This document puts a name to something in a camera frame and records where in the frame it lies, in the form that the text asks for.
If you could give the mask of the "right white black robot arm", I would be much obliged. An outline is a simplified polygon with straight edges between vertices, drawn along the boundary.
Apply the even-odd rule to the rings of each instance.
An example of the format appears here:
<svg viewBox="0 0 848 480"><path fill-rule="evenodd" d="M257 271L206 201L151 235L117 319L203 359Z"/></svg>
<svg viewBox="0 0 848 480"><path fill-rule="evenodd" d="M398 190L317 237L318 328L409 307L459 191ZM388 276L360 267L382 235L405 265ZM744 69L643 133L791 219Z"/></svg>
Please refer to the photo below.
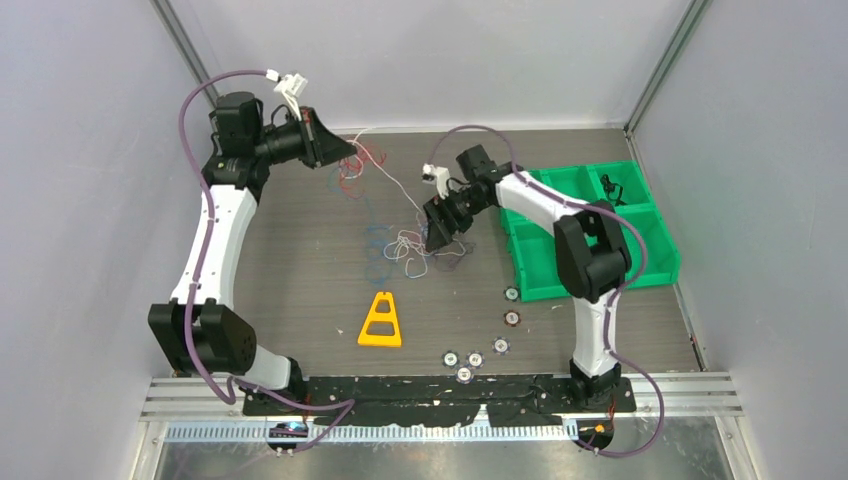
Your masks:
<svg viewBox="0 0 848 480"><path fill-rule="evenodd" d="M551 263L575 307L569 393L584 410L609 403L621 381L615 348L617 307L633 266L623 218L607 201L569 197L514 162L496 164L481 145L463 151L457 163L465 178L459 186L453 186L447 168L430 163L422 167L423 183L436 190L422 206L426 250L446 247L489 207L515 212L547 232L554 242Z"/></svg>

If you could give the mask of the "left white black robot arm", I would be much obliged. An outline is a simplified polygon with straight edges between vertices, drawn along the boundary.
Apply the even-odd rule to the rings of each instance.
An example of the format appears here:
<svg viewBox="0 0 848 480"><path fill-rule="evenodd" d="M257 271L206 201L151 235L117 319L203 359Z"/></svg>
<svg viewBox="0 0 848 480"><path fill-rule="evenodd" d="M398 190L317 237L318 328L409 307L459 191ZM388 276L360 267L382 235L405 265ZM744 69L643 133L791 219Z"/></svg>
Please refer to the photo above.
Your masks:
<svg viewBox="0 0 848 480"><path fill-rule="evenodd" d="M250 92L218 98L210 112L213 152L195 168L201 211L183 274L170 298L154 304L148 324L171 367L181 374L230 374L236 383L268 390L280 412L298 412L307 387L296 360L260 346L253 327L233 307L243 242L274 165L298 160L315 169L355 154L311 107L265 123L264 105Z"/></svg>

